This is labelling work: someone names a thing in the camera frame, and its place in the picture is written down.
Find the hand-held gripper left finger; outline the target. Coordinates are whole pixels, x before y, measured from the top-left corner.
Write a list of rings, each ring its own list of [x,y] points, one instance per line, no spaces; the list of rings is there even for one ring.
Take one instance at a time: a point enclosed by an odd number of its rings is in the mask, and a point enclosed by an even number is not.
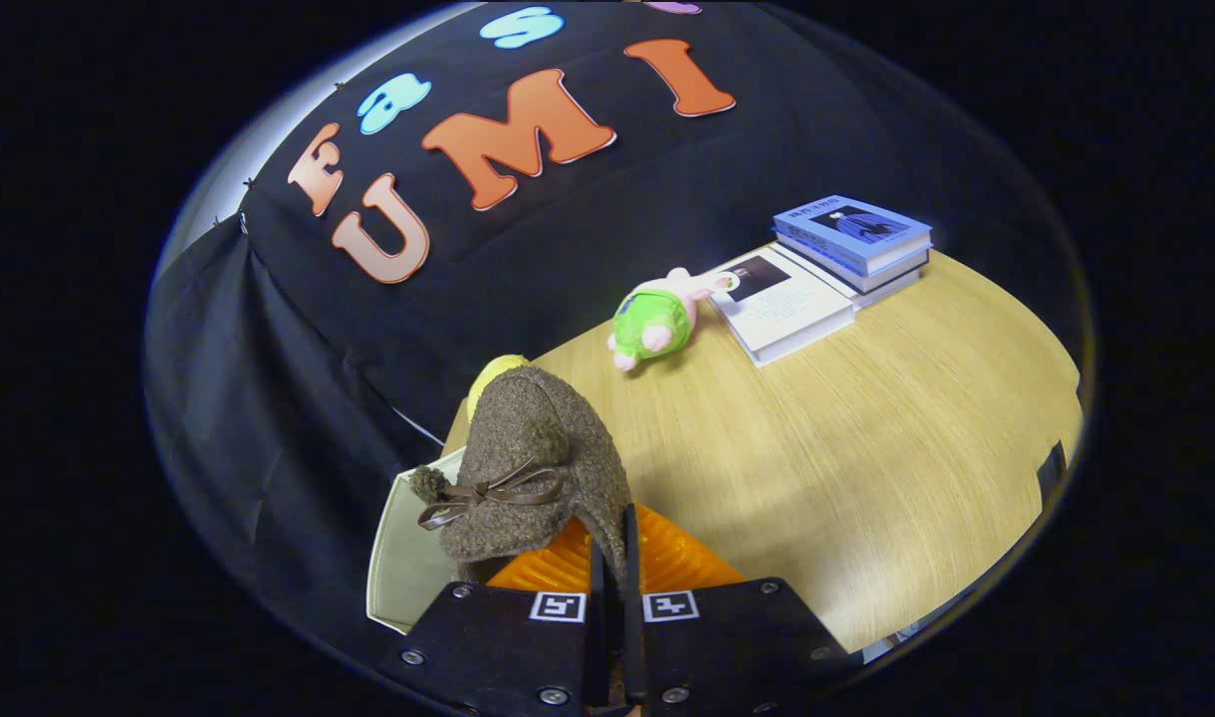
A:
[[[380,672],[460,716],[586,716],[608,705],[605,561],[581,523],[559,537],[580,585],[499,589],[452,578],[419,507],[392,503],[375,532],[375,620],[392,630]]]

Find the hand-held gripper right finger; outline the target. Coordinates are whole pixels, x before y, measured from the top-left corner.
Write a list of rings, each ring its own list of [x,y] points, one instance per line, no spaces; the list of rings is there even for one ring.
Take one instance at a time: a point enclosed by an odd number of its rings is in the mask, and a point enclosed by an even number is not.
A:
[[[649,592],[635,506],[622,525],[622,689],[642,716],[809,716],[850,677],[852,653],[787,581]]]

